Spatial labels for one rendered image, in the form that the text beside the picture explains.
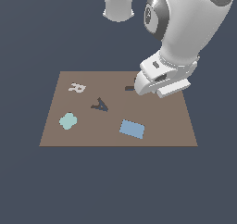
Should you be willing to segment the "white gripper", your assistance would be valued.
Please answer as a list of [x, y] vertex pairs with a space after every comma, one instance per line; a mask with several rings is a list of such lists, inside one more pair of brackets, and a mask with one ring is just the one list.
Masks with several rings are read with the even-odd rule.
[[135, 90], [139, 95], [156, 93], [160, 98], [182, 91], [191, 85], [188, 78], [197, 67], [199, 58], [189, 65], [174, 65], [157, 51], [140, 64], [134, 86], [126, 86], [125, 91]]

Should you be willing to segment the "dark blue letter A block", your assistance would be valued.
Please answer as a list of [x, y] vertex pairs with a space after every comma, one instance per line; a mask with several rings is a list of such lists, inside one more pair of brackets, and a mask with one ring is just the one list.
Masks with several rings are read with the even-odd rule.
[[102, 101], [102, 99], [101, 99], [101, 98], [98, 98], [97, 101], [98, 101], [98, 104], [97, 104], [97, 105], [91, 105], [91, 108], [94, 108], [94, 109], [98, 109], [98, 110], [107, 112], [107, 111], [108, 111], [108, 107], [107, 107], [106, 104]]

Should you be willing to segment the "light blue rectangular block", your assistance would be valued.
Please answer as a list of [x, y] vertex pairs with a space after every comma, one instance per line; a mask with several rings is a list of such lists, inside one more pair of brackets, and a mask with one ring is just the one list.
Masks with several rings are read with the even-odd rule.
[[144, 133], [144, 125], [123, 119], [120, 125], [119, 132], [138, 139], [142, 139]]

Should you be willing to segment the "white letter R block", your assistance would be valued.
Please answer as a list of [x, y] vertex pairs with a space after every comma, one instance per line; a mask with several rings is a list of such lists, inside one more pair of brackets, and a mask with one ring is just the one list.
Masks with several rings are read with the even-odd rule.
[[86, 88], [85, 85], [73, 82], [71, 84], [71, 87], [69, 88], [69, 91], [70, 92], [75, 91], [76, 93], [82, 93], [85, 90], [85, 88]]

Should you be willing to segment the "light teal flower-shaped block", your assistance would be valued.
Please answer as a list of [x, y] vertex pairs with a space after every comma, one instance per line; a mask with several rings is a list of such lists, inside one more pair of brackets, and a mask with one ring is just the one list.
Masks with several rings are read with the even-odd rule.
[[70, 130], [72, 126], [77, 124], [78, 119], [71, 113], [66, 113], [60, 120], [59, 124], [64, 130]]

